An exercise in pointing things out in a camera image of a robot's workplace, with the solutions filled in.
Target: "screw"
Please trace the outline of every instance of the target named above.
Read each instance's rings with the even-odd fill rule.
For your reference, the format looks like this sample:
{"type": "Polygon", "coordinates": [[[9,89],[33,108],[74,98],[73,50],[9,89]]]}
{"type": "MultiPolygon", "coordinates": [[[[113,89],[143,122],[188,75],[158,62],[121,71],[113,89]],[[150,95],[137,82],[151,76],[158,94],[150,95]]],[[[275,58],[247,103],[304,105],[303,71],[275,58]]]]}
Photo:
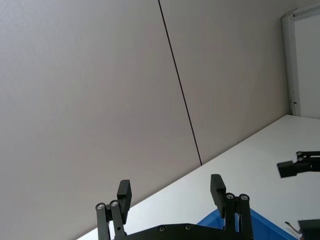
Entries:
{"type": "Polygon", "coordinates": [[[104,207],[105,207],[105,205],[101,203],[101,204],[99,204],[96,208],[97,208],[97,209],[103,209],[104,207]]]}
{"type": "Polygon", "coordinates": [[[159,232],[164,232],[166,230],[166,227],[165,226],[160,226],[159,227],[159,232]]]}
{"type": "Polygon", "coordinates": [[[185,230],[189,231],[191,229],[191,226],[188,224],[185,226],[185,230]]]}
{"type": "Polygon", "coordinates": [[[246,195],[242,195],[242,196],[241,196],[241,199],[242,199],[242,200],[248,200],[248,197],[247,197],[246,195]]]}
{"type": "Polygon", "coordinates": [[[115,207],[115,206],[117,206],[118,205],[118,202],[117,201],[113,201],[112,203],[111,203],[111,206],[112,207],[115,207]]]}

